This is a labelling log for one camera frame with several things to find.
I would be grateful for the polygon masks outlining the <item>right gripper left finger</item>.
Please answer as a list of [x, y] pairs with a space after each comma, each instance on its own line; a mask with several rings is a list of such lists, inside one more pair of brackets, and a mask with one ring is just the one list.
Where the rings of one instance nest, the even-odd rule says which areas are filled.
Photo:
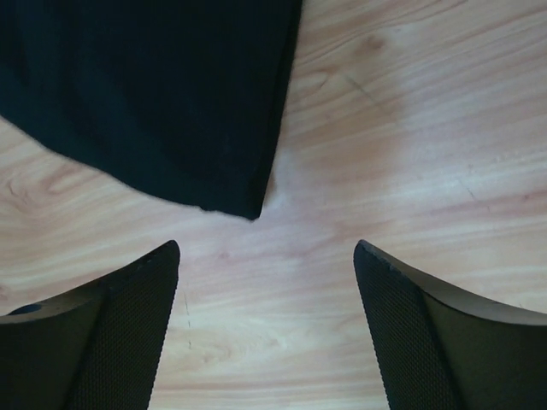
[[3, 409], [146, 409], [179, 279], [169, 241], [1, 318]]

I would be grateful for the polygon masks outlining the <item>black t shirt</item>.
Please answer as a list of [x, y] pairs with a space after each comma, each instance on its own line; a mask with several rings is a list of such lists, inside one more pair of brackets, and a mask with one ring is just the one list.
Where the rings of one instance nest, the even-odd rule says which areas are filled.
[[299, 1], [4, 1], [1, 115], [170, 202], [257, 219]]

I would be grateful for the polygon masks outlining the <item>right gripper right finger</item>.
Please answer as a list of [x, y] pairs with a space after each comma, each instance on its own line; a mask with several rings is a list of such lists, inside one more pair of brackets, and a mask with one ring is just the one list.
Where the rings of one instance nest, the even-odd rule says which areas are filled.
[[544, 409], [546, 316], [361, 240], [354, 268], [391, 409]]

